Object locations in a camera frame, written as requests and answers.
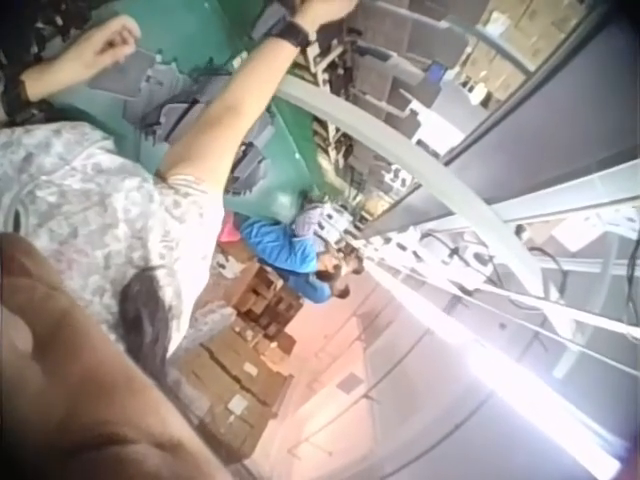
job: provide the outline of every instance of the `pink cloth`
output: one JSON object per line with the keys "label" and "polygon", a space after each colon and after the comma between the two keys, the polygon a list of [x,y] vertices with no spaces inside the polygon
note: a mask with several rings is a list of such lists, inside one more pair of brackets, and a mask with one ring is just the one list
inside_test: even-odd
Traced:
{"label": "pink cloth", "polygon": [[233,226],[233,212],[225,212],[222,229],[218,235],[218,243],[237,242],[241,238],[240,232]]}

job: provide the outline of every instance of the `white patterned shirt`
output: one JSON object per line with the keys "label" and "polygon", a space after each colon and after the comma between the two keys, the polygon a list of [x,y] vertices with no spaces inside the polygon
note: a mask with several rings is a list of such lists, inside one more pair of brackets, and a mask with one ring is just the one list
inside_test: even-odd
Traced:
{"label": "white patterned shirt", "polygon": [[222,192],[191,177],[153,178],[90,125],[0,130],[0,231],[30,240],[118,343],[120,292],[154,267],[175,350],[209,279],[223,216]]}

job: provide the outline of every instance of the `green work surface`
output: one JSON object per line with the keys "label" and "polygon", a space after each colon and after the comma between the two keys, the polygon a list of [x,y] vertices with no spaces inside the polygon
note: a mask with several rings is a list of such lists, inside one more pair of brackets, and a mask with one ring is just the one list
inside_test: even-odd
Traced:
{"label": "green work surface", "polygon": [[[114,11],[127,13],[140,24],[140,46],[175,62],[182,71],[205,64],[210,58],[224,64],[253,47],[248,33],[263,8],[263,0],[122,0],[109,5],[98,17]],[[111,95],[78,87],[58,95],[56,103],[73,106],[83,116],[115,138],[120,152],[154,172],[166,151],[164,145],[141,140],[122,118],[123,101]],[[244,197],[227,197],[227,208],[248,215],[290,221],[300,205],[300,192],[324,188],[313,141],[313,117],[283,100],[273,102],[276,134],[264,149],[269,158],[268,177]]]}

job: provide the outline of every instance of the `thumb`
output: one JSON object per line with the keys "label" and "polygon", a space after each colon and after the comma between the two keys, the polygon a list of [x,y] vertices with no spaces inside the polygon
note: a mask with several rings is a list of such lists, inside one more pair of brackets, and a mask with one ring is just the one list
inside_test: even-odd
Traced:
{"label": "thumb", "polygon": [[116,63],[122,63],[135,51],[136,45],[134,43],[109,47],[98,54],[98,66],[101,70],[104,70]]}

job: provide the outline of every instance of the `blue shirt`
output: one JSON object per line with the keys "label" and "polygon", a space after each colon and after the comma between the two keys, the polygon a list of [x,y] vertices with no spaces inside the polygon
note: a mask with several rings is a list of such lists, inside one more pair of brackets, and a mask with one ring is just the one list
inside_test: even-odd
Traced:
{"label": "blue shirt", "polygon": [[313,236],[295,237],[289,225],[261,218],[244,222],[240,234],[253,252],[269,265],[298,273],[318,270]]}
{"label": "blue shirt", "polygon": [[327,303],[333,296],[329,285],[318,280],[312,273],[295,273],[279,268],[273,269],[287,282],[287,286],[291,290],[312,303]]}

